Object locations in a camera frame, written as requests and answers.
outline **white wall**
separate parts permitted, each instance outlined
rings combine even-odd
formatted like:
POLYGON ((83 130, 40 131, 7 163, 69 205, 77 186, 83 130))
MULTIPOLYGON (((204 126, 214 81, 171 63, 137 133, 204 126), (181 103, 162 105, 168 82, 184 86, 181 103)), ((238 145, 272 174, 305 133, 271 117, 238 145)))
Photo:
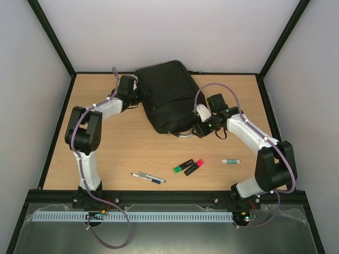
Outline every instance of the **white wall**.
POLYGON ((259 72, 299 0, 40 0, 77 71, 259 72))
POLYGON ((36 188, 70 81, 26 0, 0 1, 0 253, 36 188))
POLYGON ((326 253, 339 249, 339 2, 311 1, 266 77, 326 253))

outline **black backpack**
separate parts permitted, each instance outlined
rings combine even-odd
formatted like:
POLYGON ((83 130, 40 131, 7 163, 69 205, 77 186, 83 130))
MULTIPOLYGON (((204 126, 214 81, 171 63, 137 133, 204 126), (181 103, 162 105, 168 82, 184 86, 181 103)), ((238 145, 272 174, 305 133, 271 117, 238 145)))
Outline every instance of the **black backpack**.
MULTIPOLYGON (((174 60, 139 69, 135 75, 138 86, 147 91, 142 105, 158 133, 178 134, 188 131, 200 121, 193 113, 194 98, 199 87, 181 62, 174 60)), ((206 106, 202 92, 197 104, 206 106)))

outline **wooden surface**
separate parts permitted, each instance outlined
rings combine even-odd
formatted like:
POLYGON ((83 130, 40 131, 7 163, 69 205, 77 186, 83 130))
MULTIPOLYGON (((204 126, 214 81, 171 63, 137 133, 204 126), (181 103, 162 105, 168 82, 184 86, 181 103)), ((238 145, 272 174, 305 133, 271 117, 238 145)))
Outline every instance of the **wooden surface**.
MULTIPOLYGON (((193 75, 193 78, 199 86, 211 82, 230 86, 248 118, 270 134, 255 76, 193 75)), ((44 189, 78 187, 76 159, 64 141, 70 113, 76 105, 88 106, 102 101, 113 87, 113 75, 77 75, 44 189)), ((211 86, 203 92, 206 98, 222 93, 229 106, 235 105, 231 93, 222 87, 211 86)), ((235 135, 228 133, 226 140, 220 140, 213 133, 203 139, 179 139, 158 134, 147 120, 141 104, 137 109, 112 116, 102 128, 97 163, 106 190, 229 190, 232 184, 254 175, 256 156, 235 135), (173 168, 189 159, 203 159, 205 164, 188 177, 183 172, 174 174, 173 168), (239 159, 240 164, 222 164, 222 159, 239 159), (157 185, 131 176, 139 170, 167 182, 157 185)))

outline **pen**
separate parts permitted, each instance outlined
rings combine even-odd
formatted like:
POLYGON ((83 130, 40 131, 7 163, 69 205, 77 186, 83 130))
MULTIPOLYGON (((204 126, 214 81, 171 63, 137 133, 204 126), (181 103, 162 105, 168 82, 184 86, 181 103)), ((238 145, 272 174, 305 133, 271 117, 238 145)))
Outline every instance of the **pen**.
POLYGON ((144 176, 139 176, 138 174, 132 173, 131 175, 133 175, 133 176, 135 176, 135 177, 139 177, 139 178, 141 178, 141 179, 145 179, 145 180, 151 181, 152 183, 156 183, 156 184, 160 184, 160 183, 161 183, 161 182, 158 181, 158 180, 151 179, 151 178, 147 178, 147 177, 144 177, 144 176))
POLYGON ((155 177, 155 176, 151 176, 151 175, 149 175, 149 174, 145 174, 145 173, 140 172, 140 171, 139 171, 139 174, 142 175, 142 176, 145 176, 145 177, 154 179, 154 180, 158 180, 158 181, 163 182, 163 183, 166 182, 166 180, 164 180, 164 179, 161 179, 161 178, 158 178, 158 177, 155 177))

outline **black frame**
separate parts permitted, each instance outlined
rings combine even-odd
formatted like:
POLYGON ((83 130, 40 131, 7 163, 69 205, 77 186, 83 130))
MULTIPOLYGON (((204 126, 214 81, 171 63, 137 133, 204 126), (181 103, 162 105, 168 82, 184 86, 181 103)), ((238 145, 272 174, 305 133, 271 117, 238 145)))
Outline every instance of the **black frame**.
MULTIPOLYGON (((38 188, 30 190, 27 194, 25 203, 23 205, 22 211, 20 213, 18 222, 16 224, 10 245, 7 250, 7 254, 13 253, 17 240, 19 238, 20 230, 23 225, 23 222, 26 217, 26 213, 28 211, 28 207, 30 204, 33 203, 71 203, 72 202, 72 195, 74 194, 74 190, 43 190, 43 185, 46 180, 48 168, 50 166, 50 162, 52 159, 52 155, 56 146, 56 141, 59 136, 60 128, 66 113, 66 108, 72 93, 73 85, 76 79, 77 74, 111 74, 111 72, 91 72, 91 71, 79 71, 76 72, 72 67, 66 53, 64 52, 56 34, 53 31, 46 15, 44 14, 39 2, 37 0, 27 0, 32 10, 34 11, 35 15, 37 16, 39 22, 41 23, 43 29, 45 30, 48 38, 50 39, 52 45, 54 46, 55 50, 57 51, 59 57, 61 58, 62 62, 65 65, 69 75, 71 76, 71 81, 68 87, 68 91, 61 108, 60 116, 57 122, 57 126, 52 138, 51 146, 48 151, 48 155, 46 158, 46 162, 43 167, 43 171, 38 183, 38 188)), ((310 0, 300 0, 299 4, 297 5, 294 13, 292 14, 290 20, 288 21, 286 27, 284 28, 282 34, 280 35, 277 43, 275 44, 271 54, 269 55, 265 65, 263 66, 260 73, 227 73, 227 72, 195 72, 191 71, 191 74, 194 75, 254 75, 256 77, 257 85, 261 94, 261 98, 263 101, 263 105, 265 108, 265 112, 267 115, 267 120, 272 132, 272 136, 278 140, 281 140, 280 131, 278 125, 276 123, 275 115, 273 113, 272 105, 270 102, 270 98, 268 96, 264 77, 266 76, 267 72, 271 68, 273 62, 275 61, 276 57, 278 56, 280 50, 282 49, 283 45, 287 41, 289 35, 291 34, 293 28, 296 26, 298 20, 302 16, 304 10, 306 9, 307 5, 309 4, 310 0)), ((133 74, 132 72, 124 72, 124 74, 133 74)), ((198 204, 201 206, 209 206, 215 209, 227 209, 228 211, 240 211, 239 209, 233 207, 229 200, 230 191, 198 191, 198 192, 180 192, 180 191, 173 191, 173 192, 150 192, 150 191, 114 191, 114 190, 104 190, 103 191, 105 197, 109 197, 110 200, 115 200, 118 198, 120 200, 119 205, 121 207, 125 207, 126 205, 130 204, 198 204)), ((276 203, 276 196, 275 195, 263 195, 261 198, 261 204, 273 204, 276 203)), ((296 190, 292 194, 281 194, 281 203, 282 204, 301 204, 305 210, 305 214, 307 220, 310 224, 310 229, 316 244, 316 248, 318 253, 325 253, 319 233, 317 231, 317 227, 307 200, 306 193, 304 191, 296 190)))

